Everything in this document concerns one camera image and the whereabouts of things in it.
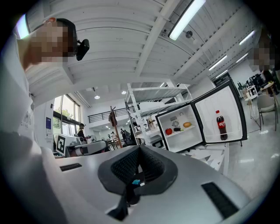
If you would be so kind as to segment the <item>black mezzanine railing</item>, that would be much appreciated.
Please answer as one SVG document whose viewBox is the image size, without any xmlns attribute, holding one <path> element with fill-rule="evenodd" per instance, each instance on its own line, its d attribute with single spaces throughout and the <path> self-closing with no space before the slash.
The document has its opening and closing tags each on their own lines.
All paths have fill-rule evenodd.
<svg viewBox="0 0 280 224">
<path fill-rule="evenodd" d="M 115 117 L 127 115 L 126 108 L 113 109 L 113 112 L 115 114 Z M 98 121 L 102 121 L 102 120 L 108 120 L 110 113 L 111 113 L 110 111 L 107 111 L 107 112 L 89 115 L 88 121 L 89 121 L 89 123 L 94 123 L 94 122 L 98 122 Z"/>
</svg>

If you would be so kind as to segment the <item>wooden coat rack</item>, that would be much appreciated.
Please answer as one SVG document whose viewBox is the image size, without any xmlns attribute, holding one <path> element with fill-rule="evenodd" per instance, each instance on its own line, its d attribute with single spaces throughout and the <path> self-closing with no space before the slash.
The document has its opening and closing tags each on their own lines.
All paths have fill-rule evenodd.
<svg viewBox="0 0 280 224">
<path fill-rule="evenodd" d="M 121 144 L 121 140 L 120 140 L 119 133 L 118 133 L 118 130 L 117 130 L 117 121 L 116 121 L 116 116 L 115 116 L 115 113 L 114 113 L 114 109 L 115 108 L 112 108 L 112 106 L 110 106 L 110 112 L 109 112 L 108 120 L 111 123 L 112 127 L 115 128 L 115 134 L 116 134 L 116 137 L 118 139 L 118 144 L 119 144 L 120 148 L 122 148 L 123 146 Z"/>
</svg>

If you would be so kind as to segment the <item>cola bottle with red label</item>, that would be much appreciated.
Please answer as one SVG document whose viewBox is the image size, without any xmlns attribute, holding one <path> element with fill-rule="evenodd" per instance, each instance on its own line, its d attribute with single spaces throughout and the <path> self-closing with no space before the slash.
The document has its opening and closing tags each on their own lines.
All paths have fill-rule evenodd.
<svg viewBox="0 0 280 224">
<path fill-rule="evenodd" d="M 227 130 L 226 130 L 226 124 L 225 124 L 224 117 L 221 115 L 219 110 L 216 111 L 216 114 L 217 114 L 216 121 L 217 121 L 218 129 L 220 131 L 220 139 L 221 140 L 227 140 L 228 135 L 227 135 Z"/>
</svg>

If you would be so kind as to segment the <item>white metal shelving rack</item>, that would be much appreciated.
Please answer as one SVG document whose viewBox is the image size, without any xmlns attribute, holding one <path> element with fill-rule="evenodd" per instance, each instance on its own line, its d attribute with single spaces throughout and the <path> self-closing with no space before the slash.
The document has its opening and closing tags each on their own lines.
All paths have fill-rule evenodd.
<svg viewBox="0 0 280 224">
<path fill-rule="evenodd" d="M 186 84 L 133 88 L 127 84 L 125 105 L 136 144 L 152 145 L 162 134 L 155 116 L 193 100 Z"/>
</svg>

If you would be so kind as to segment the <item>person's white printed shirt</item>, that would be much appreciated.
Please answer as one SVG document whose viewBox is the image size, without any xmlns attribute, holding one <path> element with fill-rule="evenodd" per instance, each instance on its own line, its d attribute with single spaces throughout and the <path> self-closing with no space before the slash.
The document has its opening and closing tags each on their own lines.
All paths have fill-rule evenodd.
<svg viewBox="0 0 280 224">
<path fill-rule="evenodd" d="M 41 154 L 34 140 L 34 103 L 20 63 L 18 40 L 11 35 L 0 53 L 0 137 L 16 149 Z"/>
</svg>

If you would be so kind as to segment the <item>large window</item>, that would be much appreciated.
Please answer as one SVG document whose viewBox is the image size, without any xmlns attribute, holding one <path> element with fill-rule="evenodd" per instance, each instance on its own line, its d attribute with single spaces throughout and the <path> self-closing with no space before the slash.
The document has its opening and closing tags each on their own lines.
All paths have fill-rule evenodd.
<svg viewBox="0 0 280 224">
<path fill-rule="evenodd" d="M 74 136 L 77 134 L 81 122 L 81 109 L 68 94 L 59 96 L 54 100 L 53 132 Z"/>
</svg>

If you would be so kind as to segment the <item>gray chair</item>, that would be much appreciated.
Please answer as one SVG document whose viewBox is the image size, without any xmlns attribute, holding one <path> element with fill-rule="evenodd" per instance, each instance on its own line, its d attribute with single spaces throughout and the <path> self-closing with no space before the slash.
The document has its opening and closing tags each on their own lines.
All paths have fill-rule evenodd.
<svg viewBox="0 0 280 224">
<path fill-rule="evenodd" d="M 275 131 L 276 131 L 277 124 L 279 121 L 278 121 L 277 106 L 274 98 L 266 94 L 261 94 L 257 97 L 256 104 L 259 112 L 260 130 L 262 129 L 262 125 L 264 125 L 263 114 L 273 112 L 275 115 Z"/>
</svg>

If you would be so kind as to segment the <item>black mini fridge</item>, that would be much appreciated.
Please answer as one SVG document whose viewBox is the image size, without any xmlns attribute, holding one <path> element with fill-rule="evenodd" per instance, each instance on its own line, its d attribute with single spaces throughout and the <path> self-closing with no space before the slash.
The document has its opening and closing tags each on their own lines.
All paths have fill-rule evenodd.
<svg viewBox="0 0 280 224">
<path fill-rule="evenodd" d="M 219 110 L 224 117 L 227 140 L 221 140 L 217 125 Z M 239 142 L 247 139 L 244 109 L 232 81 L 203 94 L 202 96 L 156 116 L 163 142 L 168 151 L 179 153 L 199 145 Z M 188 128 L 183 123 L 190 122 Z M 184 131 L 175 132 L 174 128 Z M 165 130 L 172 129 L 171 135 Z"/>
</svg>

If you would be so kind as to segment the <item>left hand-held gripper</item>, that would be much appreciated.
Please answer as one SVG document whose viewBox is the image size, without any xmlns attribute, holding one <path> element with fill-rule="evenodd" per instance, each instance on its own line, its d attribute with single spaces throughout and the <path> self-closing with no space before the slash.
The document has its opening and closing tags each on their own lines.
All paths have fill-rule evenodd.
<svg viewBox="0 0 280 224">
<path fill-rule="evenodd" d="M 82 137 L 57 134 L 56 152 L 64 157 L 79 157 L 99 154 L 107 150 L 107 142 L 104 140 L 86 143 Z"/>
</svg>

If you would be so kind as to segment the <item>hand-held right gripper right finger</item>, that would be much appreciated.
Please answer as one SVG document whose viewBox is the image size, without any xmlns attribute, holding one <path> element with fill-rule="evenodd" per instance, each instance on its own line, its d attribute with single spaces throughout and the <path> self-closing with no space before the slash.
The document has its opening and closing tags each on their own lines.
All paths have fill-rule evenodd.
<svg viewBox="0 0 280 224">
<path fill-rule="evenodd" d="M 144 173 L 145 185 L 135 188 L 136 195 L 164 193 L 177 178 L 177 165 L 169 158 L 140 146 L 138 162 Z"/>
</svg>

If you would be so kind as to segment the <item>long ceiling light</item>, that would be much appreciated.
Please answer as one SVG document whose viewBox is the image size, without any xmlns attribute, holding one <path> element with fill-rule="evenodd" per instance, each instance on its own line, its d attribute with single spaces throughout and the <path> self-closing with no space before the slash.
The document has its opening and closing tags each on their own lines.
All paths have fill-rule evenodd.
<svg viewBox="0 0 280 224">
<path fill-rule="evenodd" d="M 168 37 L 176 41 L 205 2 L 206 0 L 192 0 L 169 32 Z"/>
<path fill-rule="evenodd" d="M 223 56 L 220 60 L 218 60 L 214 65 L 212 65 L 208 70 L 211 71 L 215 67 L 217 67 L 221 62 L 223 62 L 227 58 L 227 55 Z"/>
<path fill-rule="evenodd" d="M 239 45 L 242 45 L 245 41 L 247 41 L 250 37 L 255 34 L 255 30 L 252 30 L 248 35 L 246 35 L 240 42 Z"/>
</svg>

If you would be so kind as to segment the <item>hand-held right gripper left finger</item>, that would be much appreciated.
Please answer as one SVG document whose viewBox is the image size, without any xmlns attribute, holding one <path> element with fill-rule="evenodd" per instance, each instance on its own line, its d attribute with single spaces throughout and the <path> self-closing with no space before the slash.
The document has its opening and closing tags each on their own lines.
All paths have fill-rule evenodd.
<svg viewBox="0 0 280 224">
<path fill-rule="evenodd" d="M 111 193 L 123 195 L 138 169 L 140 147 L 130 149 L 102 162 L 98 168 L 98 178 L 104 188 Z"/>
</svg>

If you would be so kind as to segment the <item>triangle patterned white mat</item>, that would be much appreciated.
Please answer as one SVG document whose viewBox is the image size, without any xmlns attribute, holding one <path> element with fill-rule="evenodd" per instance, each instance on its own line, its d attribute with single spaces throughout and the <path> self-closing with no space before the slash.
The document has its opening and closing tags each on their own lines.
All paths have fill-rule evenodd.
<svg viewBox="0 0 280 224">
<path fill-rule="evenodd" d="M 181 154 L 209 165 L 224 176 L 228 175 L 229 143 L 199 145 L 189 151 L 183 151 Z"/>
</svg>

